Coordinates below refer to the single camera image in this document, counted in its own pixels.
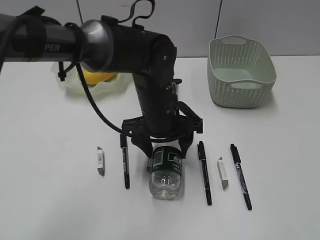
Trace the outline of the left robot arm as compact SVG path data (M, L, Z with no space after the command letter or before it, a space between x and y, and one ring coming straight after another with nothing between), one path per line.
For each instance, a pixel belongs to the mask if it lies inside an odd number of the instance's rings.
M0 16L0 61L57 62L64 81L69 68L76 68L85 94L100 119L123 136L131 138L147 157L154 143L177 141L185 157L194 133L203 132L203 120L179 101L174 77L177 48L164 34L142 26L125 26L103 15L82 25L60 24L35 6L21 15ZM96 105L84 71L130 73L142 115L126 119L121 127L111 123Z

